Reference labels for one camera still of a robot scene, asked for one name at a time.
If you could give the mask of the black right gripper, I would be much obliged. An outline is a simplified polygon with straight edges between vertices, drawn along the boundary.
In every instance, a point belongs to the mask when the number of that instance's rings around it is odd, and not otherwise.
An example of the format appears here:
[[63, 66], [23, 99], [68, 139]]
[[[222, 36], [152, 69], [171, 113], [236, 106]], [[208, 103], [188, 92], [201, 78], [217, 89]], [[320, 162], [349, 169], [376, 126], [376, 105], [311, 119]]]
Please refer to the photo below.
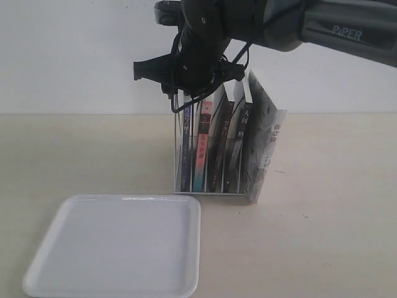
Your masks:
[[171, 53], [133, 63], [135, 81], [147, 79], [159, 83], [163, 94], [178, 90], [191, 96], [213, 93], [230, 80], [242, 80], [245, 66], [226, 61], [224, 51], [230, 40], [209, 42], [198, 37], [175, 39]]

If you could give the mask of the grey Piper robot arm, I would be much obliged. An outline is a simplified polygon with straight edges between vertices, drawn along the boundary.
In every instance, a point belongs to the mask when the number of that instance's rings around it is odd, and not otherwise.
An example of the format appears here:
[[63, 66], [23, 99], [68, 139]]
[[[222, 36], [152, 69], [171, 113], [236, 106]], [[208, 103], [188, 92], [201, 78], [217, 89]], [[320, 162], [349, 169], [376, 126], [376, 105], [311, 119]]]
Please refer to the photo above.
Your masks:
[[212, 93], [241, 79], [244, 67], [227, 61], [232, 40], [289, 52], [303, 43], [396, 66], [395, 1], [160, 1], [156, 22], [176, 26], [169, 54], [133, 64], [166, 94]]

